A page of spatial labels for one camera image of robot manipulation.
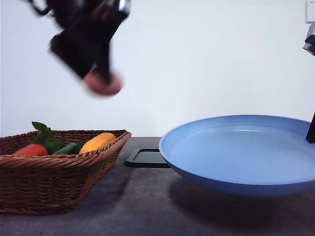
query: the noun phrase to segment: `mint leaf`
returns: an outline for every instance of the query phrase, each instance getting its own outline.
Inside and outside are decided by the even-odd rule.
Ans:
[[[36,139],[32,141],[32,144],[43,145],[49,154],[63,148],[63,143],[59,138],[53,138],[51,128],[48,128],[45,124],[40,122],[33,121],[32,124],[33,127],[39,131]]]

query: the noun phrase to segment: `black metal bar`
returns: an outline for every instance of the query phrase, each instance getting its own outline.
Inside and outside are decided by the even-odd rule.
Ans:
[[[315,114],[314,114],[310,129],[309,129],[309,132],[307,133],[306,140],[310,144],[315,143]]]

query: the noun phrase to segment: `woven basket rim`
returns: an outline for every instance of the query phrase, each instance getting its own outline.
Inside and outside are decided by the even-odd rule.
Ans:
[[[38,133],[39,131],[30,131],[24,134]],[[124,144],[130,137],[131,133],[126,130],[52,130],[52,132],[67,133],[67,132],[122,132],[120,136],[117,136],[114,140],[108,142],[104,146],[79,154],[59,154],[59,155],[45,155],[45,156],[15,156],[15,155],[0,155],[0,167],[33,167],[40,168],[60,168],[63,164],[68,167],[87,166],[95,163],[96,161],[109,158],[122,144]],[[0,141],[4,138],[15,138],[19,135],[1,137]]]

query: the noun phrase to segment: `dark table surface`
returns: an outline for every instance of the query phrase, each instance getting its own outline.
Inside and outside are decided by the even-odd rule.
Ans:
[[[132,168],[136,148],[159,138],[131,138],[116,165],[70,213],[0,213],[1,236],[315,236],[315,190],[282,197],[242,197],[191,183],[172,169]]]

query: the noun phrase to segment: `white backdrop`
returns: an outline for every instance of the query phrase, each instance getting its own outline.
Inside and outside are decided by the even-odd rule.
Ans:
[[[19,0],[1,1],[1,136],[33,130],[127,129],[161,136],[232,114],[310,121],[315,58],[302,47],[304,0],[133,0],[112,40],[124,89],[88,92],[48,51],[60,31]]]

